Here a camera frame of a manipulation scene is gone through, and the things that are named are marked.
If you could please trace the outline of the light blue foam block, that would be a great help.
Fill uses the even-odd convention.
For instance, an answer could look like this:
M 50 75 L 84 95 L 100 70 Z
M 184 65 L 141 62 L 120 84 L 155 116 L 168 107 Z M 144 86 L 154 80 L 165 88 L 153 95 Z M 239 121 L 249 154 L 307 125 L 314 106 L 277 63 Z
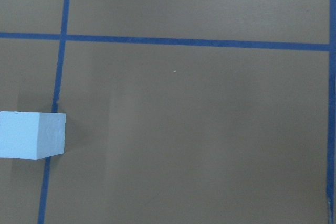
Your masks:
M 66 115 L 1 111 L 1 158 L 39 160 L 65 152 Z

